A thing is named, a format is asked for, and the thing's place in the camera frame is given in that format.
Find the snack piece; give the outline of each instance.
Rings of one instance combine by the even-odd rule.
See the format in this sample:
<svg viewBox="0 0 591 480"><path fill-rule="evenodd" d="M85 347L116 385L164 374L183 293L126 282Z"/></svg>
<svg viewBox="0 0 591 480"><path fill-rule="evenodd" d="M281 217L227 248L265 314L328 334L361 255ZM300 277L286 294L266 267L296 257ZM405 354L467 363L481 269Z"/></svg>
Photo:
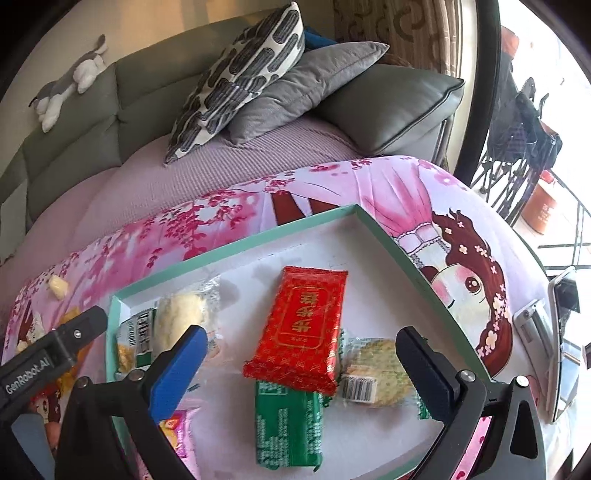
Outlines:
<svg viewBox="0 0 591 480"><path fill-rule="evenodd" d="M219 352L216 315L219 308L219 277L161 298L154 320L154 355L170 350L191 325L207 332L207 359Z"/></svg>
<svg viewBox="0 0 591 480"><path fill-rule="evenodd" d="M285 267L245 377L334 395L346 271Z"/></svg>
<svg viewBox="0 0 591 480"><path fill-rule="evenodd" d="M322 463L322 394L256 382L256 462L280 466Z"/></svg>
<svg viewBox="0 0 591 480"><path fill-rule="evenodd" d="M170 350L191 325L207 325L207 316L207 300L198 293L177 293L160 300L154 326L157 355Z"/></svg>
<svg viewBox="0 0 591 480"><path fill-rule="evenodd" d="M49 286L51 292L54 294L55 298L57 298L58 300L63 300L66 298L66 295L68 295L68 289L70 288L68 282L66 282L63 278L58 277L57 275L52 275L49 278L47 285Z"/></svg>
<svg viewBox="0 0 591 480"><path fill-rule="evenodd" d="M172 417L160 422L160 428L189 472L199 480L201 476L199 475L195 447L193 446L193 435L191 434L191 419L197 411L198 408L175 410ZM140 457L139 453L136 453L135 456L140 480L152 480L152 476L148 472L142 457Z"/></svg>
<svg viewBox="0 0 591 480"><path fill-rule="evenodd" d="M345 347L341 396L372 407L394 405L415 391L388 338L352 339Z"/></svg>
<svg viewBox="0 0 591 480"><path fill-rule="evenodd" d="M124 321L117 328L117 356L119 373L127 375L134 368L147 368L152 364L153 328L155 309L144 310Z"/></svg>

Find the wall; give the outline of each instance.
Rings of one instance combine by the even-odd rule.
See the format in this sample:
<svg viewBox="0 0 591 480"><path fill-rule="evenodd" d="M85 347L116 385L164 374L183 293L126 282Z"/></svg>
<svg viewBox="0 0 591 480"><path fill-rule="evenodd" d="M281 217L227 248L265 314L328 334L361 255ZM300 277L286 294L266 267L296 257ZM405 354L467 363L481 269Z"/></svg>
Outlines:
<svg viewBox="0 0 591 480"><path fill-rule="evenodd" d="M0 101L0 174L37 125L28 108L39 88L59 78L105 34L106 64L200 25L284 5L288 0L82 0L36 45ZM331 0L299 0L302 17L334 37Z"/></svg>
<svg viewBox="0 0 591 480"><path fill-rule="evenodd" d="M457 165L457 158L460 155L462 142L466 135L468 115L472 104L474 93L474 78L476 75L476 48L478 46L478 25L476 23L476 1L462 0L462 56L460 65L460 77L466 82L464 97L456 111L456 117L452 127L452 133L447 148L447 163L453 172Z"/></svg>

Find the pink snack package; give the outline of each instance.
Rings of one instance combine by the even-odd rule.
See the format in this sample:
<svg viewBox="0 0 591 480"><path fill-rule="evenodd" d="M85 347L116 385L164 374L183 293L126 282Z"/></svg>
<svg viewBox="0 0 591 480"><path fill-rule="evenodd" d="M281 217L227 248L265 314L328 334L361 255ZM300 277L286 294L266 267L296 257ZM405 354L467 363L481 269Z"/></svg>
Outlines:
<svg viewBox="0 0 591 480"><path fill-rule="evenodd" d="M191 434L191 419L197 411L198 408L175 410L172 417L160 422L160 428L170 442L170 445L173 446L174 451L177 452L179 458L183 461L187 469L189 469L189 472L197 480L200 480L201 476L199 475L199 467L197 466L197 458L195 457L195 448L193 446L193 435ZM140 480L152 480L152 476L148 472L139 453L135 454L135 458L138 464Z"/></svg>

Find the gray pillow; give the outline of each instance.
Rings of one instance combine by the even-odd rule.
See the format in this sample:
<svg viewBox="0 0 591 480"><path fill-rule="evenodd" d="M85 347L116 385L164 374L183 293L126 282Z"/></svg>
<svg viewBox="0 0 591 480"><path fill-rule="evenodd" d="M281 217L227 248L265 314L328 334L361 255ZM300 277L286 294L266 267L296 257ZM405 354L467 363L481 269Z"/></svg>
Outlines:
<svg viewBox="0 0 591 480"><path fill-rule="evenodd" d="M451 116L463 92L462 79L376 64L314 112L339 127L363 155L391 155Z"/></svg>
<svg viewBox="0 0 591 480"><path fill-rule="evenodd" d="M241 145L312 110L378 61L388 48L364 41L304 53L289 72L236 114L228 127L232 142Z"/></svg>

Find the patterned curtain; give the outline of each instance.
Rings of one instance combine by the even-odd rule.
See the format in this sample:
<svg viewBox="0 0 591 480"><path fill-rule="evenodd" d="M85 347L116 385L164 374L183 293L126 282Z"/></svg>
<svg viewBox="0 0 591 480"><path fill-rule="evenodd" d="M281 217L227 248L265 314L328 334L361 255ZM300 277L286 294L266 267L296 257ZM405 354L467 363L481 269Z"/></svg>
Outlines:
<svg viewBox="0 0 591 480"><path fill-rule="evenodd" d="M334 2L337 41L387 43L381 63L457 76L461 0Z"/></svg>

